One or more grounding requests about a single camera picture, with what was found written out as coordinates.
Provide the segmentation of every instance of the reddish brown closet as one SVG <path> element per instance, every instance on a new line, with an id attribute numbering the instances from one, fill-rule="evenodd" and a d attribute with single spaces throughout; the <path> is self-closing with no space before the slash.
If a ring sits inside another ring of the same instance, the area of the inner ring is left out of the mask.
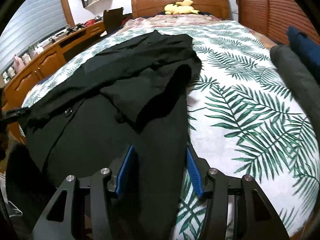
<path id="1" fill-rule="evenodd" d="M 288 44 L 286 31 L 293 25 L 320 44 L 320 37 L 294 0 L 237 0 L 239 22 L 274 41 Z"/>

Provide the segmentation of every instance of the window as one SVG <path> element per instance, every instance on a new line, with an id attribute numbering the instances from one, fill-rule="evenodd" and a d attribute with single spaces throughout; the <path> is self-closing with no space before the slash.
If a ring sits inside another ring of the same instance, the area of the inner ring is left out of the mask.
<path id="1" fill-rule="evenodd" d="M 0 36 L 0 72 L 30 45 L 67 25 L 60 0 L 26 0 Z"/>

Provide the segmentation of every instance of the wooden door frame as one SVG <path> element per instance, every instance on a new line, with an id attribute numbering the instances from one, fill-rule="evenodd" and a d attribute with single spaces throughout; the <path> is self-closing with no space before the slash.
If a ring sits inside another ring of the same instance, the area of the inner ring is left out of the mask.
<path id="1" fill-rule="evenodd" d="M 70 10 L 70 6 L 69 6 L 69 2 L 68 0 L 61 0 L 61 5 L 62 5 L 62 10 L 64 13 L 64 17 L 66 18 L 67 23 L 71 26 L 74 27 L 75 25 L 75 21 L 73 20 L 72 14 L 71 14 L 71 10 Z"/>

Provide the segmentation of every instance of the black coat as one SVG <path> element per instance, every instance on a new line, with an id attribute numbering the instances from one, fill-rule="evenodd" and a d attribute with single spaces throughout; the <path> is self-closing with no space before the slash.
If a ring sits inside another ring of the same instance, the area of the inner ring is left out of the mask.
<path id="1" fill-rule="evenodd" d="M 105 49 L 19 120 L 31 159 L 59 187 L 68 175 L 108 167 L 134 145 L 136 192 L 114 202 L 120 238 L 168 239 L 185 166 L 185 91 L 200 69 L 186 34 L 154 31 Z"/>

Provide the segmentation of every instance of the blue rubber pad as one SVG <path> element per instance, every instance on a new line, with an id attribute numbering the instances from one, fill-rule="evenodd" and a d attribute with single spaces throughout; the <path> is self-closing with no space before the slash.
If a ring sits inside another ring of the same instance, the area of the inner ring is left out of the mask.
<path id="1" fill-rule="evenodd" d="M 193 190 L 196 192 L 198 197 L 203 196 L 203 189 L 202 189 L 202 182 L 201 182 L 201 175 L 198 171 L 195 161 L 190 153 L 189 148 L 187 147 L 187 169 L 189 172 L 189 176 L 191 179 L 191 183 L 193 186 Z"/>
<path id="2" fill-rule="evenodd" d="M 122 191 L 121 187 L 124 184 L 124 181 L 127 180 L 127 176 L 129 175 L 128 172 L 126 172 L 126 170 L 128 169 L 128 165 L 131 163 L 130 158 L 132 157 L 132 152 L 133 152 L 133 146 L 131 145 L 128 150 L 128 153 L 122 163 L 122 166 L 119 171 L 118 178 L 117 178 L 117 188 L 116 188 L 115 193 L 117 194 L 118 197 Z"/>

